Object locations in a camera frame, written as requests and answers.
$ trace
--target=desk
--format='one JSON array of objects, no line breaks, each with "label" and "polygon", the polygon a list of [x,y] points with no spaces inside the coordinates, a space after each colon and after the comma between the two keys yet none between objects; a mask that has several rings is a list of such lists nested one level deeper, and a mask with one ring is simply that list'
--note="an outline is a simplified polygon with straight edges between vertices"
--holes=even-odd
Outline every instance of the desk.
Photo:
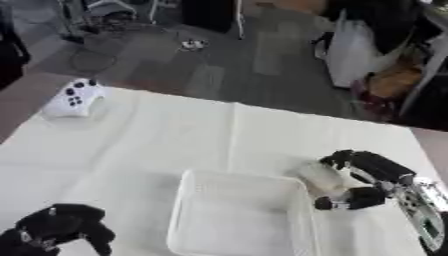
[{"label": "desk", "polygon": [[[38,106],[64,80],[70,77],[25,77],[0,102],[19,102],[23,110],[24,97],[33,100],[30,95],[47,90],[33,100]],[[120,88],[107,92],[107,107],[91,118],[48,120],[36,113],[0,146],[0,203],[8,205],[0,229],[53,202],[88,203],[106,209],[105,222],[117,233],[114,255],[172,256],[165,236],[186,169],[285,175],[303,161],[352,148],[439,179],[408,128]],[[315,215],[322,256],[425,255],[393,202]],[[61,254],[72,255],[95,253],[77,242]]]}]

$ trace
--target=gray carpet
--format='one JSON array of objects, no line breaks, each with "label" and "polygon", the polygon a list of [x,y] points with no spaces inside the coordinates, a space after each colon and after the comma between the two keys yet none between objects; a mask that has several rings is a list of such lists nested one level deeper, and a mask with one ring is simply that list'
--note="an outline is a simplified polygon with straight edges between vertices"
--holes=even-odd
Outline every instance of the gray carpet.
[{"label": "gray carpet", "polygon": [[[246,4],[246,38],[238,40],[235,29],[219,34],[184,26],[161,9],[157,19],[165,29],[89,36],[88,50],[82,50],[59,39],[58,19],[37,2],[43,3],[14,2],[16,27],[33,55],[28,72],[96,76],[161,93],[359,118],[348,93],[332,88],[324,63],[313,57],[309,41],[325,24],[316,16]],[[179,41],[188,38],[206,39],[209,46],[201,53],[180,51]]]}]

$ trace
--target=cable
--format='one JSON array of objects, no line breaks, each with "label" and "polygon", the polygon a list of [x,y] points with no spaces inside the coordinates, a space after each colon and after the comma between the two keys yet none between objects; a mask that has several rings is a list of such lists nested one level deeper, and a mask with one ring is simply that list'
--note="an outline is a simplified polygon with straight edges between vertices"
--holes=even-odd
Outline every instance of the cable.
[{"label": "cable", "polygon": [[[85,54],[85,53],[90,53],[90,54],[98,55],[100,57],[110,58],[110,61],[108,61],[108,63],[106,65],[104,65],[103,67],[98,67],[98,68],[94,68],[94,69],[88,69],[85,67],[81,67],[80,65],[77,64],[77,60],[78,60],[77,58],[79,58],[79,56],[81,54]],[[69,64],[73,70],[76,70],[77,72],[80,72],[80,73],[87,73],[87,74],[89,74],[89,76],[92,76],[92,77],[113,67],[115,64],[117,64],[117,62],[118,62],[118,58],[115,55],[109,55],[106,53],[93,51],[93,50],[87,49],[85,47],[78,47],[78,49],[76,49],[75,52],[69,58]]]},{"label": "cable", "polygon": [[[56,34],[59,34],[59,31],[57,27],[49,21],[33,21],[28,18],[24,18],[20,15],[14,15],[13,16],[16,19],[22,20],[25,23],[33,24],[33,25],[43,25],[49,29],[51,29]],[[182,42],[180,40],[180,31],[179,30],[170,30],[164,27],[161,27],[159,25],[153,25],[148,23],[142,23],[142,22],[136,22],[135,20],[131,19],[126,13],[124,12],[118,12],[118,13],[112,13],[109,15],[101,16],[101,17],[91,17],[92,25],[97,27],[100,31],[108,33],[107,36],[109,39],[122,39],[126,36],[128,32],[140,32],[147,29],[158,29],[162,33],[171,34],[174,33],[172,40],[178,43],[180,46],[182,45]],[[74,26],[76,25],[82,25],[82,23],[74,23]],[[206,72],[207,72],[207,82],[212,85],[214,82],[212,70],[210,69],[210,66],[207,61],[207,56],[203,54],[202,51],[190,51],[192,53],[196,53],[199,57],[200,61],[202,62],[202,65],[204,66]],[[82,62],[81,58],[83,54],[93,54],[97,55],[99,58],[110,58],[109,61],[107,61],[107,64],[97,67],[97,68],[86,68],[79,64],[79,62]],[[113,67],[117,62],[119,61],[119,58],[112,54],[102,53],[100,51],[88,49],[85,47],[85,45],[80,45],[69,57],[68,63],[71,69],[75,70],[79,73],[85,73],[89,76],[97,76],[98,74],[108,70],[109,68]]]}]

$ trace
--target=robotic finger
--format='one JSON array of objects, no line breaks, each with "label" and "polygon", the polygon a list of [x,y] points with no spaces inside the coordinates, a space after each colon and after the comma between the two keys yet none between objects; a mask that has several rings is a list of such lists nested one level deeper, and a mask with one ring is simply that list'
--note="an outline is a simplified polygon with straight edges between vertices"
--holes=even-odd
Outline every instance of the robotic finger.
[{"label": "robotic finger", "polygon": [[375,187],[351,188],[339,198],[320,197],[314,202],[318,210],[359,210],[384,204],[386,194]]}]

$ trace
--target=controller button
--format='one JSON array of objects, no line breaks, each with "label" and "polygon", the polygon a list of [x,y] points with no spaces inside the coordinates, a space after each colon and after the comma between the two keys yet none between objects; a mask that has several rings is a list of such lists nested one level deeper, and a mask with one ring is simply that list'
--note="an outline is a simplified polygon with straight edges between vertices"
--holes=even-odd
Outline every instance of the controller button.
[{"label": "controller button", "polygon": [[69,88],[69,89],[65,90],[65,93],[66,93],[68,96],[72,96],[72,95],[75,94],[75,90],[73,90],[72,88]]},{"label": "controller button", "polygon": [[76,83],[75,85],[73,85],[75,88],[83,88],[84,84],[83,83]]}]

